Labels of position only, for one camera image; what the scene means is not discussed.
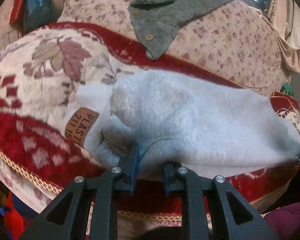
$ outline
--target button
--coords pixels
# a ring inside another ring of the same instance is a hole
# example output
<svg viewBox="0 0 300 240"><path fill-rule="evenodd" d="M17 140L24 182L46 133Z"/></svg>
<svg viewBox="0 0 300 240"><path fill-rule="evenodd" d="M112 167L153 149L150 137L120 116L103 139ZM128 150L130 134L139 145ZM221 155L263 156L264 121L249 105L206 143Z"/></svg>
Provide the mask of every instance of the button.
<svg viewBox="0 0 300 240"><path fill-rule="evenodd" d="M147 39L148 41L152 40L152 39L153 39L153 35L152 35L152 34L147 34L147 35L146 35L146 39Z"/></svg>

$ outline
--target leaf pattern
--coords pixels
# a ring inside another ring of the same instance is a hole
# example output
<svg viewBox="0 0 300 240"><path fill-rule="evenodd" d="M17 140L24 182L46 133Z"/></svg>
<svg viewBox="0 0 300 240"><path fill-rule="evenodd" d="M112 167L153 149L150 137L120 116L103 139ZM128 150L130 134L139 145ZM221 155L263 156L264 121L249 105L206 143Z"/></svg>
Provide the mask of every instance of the leaf pattern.
<svg viewBox="0 0 300 240"><path fill-rule="evenodd" d="M18 49L21 49L22 47L26 46L27 44L29 43L28 42L25 42L25 43L22 43L22 44L16 44L16 43L13 43L11 44L10 46L7 46L5 49L3 49L1 52L0 52L0 62L11 52L14 52Z"/></svg>
<svg viewBox="0 0 300 240"><path fill-rule="evenodd" d="M35 79L42 77L52 77L55 72L63 69L66 76L78 82L81 78L82 61L91 57L82 46L70 38L60 41L41 40L32 54L32 63L24 63L24 74L34 76ZM51 69L47 66L47 61L51 63Z"/></svg>

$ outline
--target red and cream blanket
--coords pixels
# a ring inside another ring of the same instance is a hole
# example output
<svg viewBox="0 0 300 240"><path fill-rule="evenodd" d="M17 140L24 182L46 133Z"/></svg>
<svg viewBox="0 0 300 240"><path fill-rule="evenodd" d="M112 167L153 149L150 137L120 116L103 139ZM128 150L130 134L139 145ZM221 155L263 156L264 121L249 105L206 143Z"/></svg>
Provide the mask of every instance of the red and cream blanket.
<svg viewBox="0 0 300 240"><path fill-rule="evenodd" d="M58 131L79 84L114 84L117 78L148 68L182 72L240 88L186 59L164 54L150 61L137 41L97 25L59 23L43 27L0 52L0 160L11 170L11 177L34 184L37 195L47 192L49 197L42 208L74 177L91 178L103 171L89 153ZM297 103L278 92L273 93L271 103L300 134ZM297 169L287 165L228 179L261 211L285 191ZM3 182L16 190L9 183L11 179L4 177ZM119 210L122 236L158 225L181 224L181 200L166 198L159 182L139 181L135 196L120 200Z"/></svg>

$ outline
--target folded sweatshirt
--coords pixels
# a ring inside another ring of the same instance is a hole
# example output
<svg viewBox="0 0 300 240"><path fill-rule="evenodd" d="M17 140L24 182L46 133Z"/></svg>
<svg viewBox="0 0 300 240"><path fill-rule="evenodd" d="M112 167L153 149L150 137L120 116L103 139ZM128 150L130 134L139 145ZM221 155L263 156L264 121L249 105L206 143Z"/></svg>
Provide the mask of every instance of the folded sweatshirt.
<svg viewBox="0 0 300 240"><path fill-rule="evenodd" d="M179 73L150 70L112 86L79 87L62 134L83 107L98 117L80 145L111 168L137 142L140 178L158 176L165 162L229 177L296 162L300 154L297 130L269 98Z"/></svg>

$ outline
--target red leaf motif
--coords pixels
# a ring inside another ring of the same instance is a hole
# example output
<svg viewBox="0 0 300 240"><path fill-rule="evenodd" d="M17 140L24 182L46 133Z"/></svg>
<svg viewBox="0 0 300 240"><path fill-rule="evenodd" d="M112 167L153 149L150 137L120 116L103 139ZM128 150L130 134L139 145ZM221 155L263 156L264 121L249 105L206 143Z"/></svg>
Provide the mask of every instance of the red leaf motif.
<svg viewBox="0 0 300 240"><path fill-rule="evenodd" d="M81 61L91 57L91 54L77 42L63 41L59 43L59 46L65 57L62 64L63 70L72 80L79 81L82 68Z"/></svg>

